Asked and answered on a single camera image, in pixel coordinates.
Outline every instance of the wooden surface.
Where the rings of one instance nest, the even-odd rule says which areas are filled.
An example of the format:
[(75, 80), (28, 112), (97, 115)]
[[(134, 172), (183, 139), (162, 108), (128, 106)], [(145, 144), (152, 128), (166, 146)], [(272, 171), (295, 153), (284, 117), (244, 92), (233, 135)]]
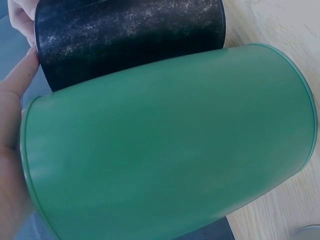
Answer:
[[(306, 77), (320, 119), (320, 2), (224, 0), (223, 3), (226, 47), (260, 42), (287, 54)], [(301, 173), (227, 218), (236, 240), (288, 240), (298, 229), (320, 224), (320, 141)]]

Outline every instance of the metal object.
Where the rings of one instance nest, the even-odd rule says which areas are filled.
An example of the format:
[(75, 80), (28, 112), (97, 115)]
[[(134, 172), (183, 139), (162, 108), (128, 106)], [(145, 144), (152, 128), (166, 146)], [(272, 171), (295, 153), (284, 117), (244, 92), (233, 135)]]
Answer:
[(164, 59), (221, 49), (222, 0), (41, 0), (39, 59), (53, 91)]
[(302, 228), (291, 240), (320, 240), (320, 225), (310, 225)]

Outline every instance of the green metal canister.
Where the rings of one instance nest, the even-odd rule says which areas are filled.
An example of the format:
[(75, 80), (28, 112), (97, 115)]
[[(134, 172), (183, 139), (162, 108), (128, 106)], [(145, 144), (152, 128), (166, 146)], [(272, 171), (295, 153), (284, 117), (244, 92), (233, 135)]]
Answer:
[(170, 240), (294, 175), (316, 138), (303, 75), (251, 44), (37, 98), (21, 155), (34, 205), (60, 240)]

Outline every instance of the black tin can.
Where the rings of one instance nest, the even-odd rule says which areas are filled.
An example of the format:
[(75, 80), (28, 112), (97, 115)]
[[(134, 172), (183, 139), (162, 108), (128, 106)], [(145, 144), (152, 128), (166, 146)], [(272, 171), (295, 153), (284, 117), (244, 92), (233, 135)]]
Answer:
[(222, 0), (40, 0), (39, 60), (58, 91), (125, 69), (221, 49)]

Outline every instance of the gray floor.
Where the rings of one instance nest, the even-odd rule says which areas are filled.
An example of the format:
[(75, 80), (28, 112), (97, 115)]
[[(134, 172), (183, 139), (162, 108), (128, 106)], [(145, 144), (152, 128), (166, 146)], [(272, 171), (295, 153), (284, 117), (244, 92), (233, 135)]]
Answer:
[[(10, 25), (7, 0), (0, 0), (0, 46), (1, 80), (22, 59), (29, 49), (27, 40)], [(44, 74), (40, 69), (26, 92), (22, 104), (25, 107), (33, 98), (50, 92)], [(34, 214), (22, 227), (15, 240), (53, 240), (53, 237), (41, 218), (37, 214)], [(223, 218), (175, 240), (234, 240), (234, 237), (227, 219)]]

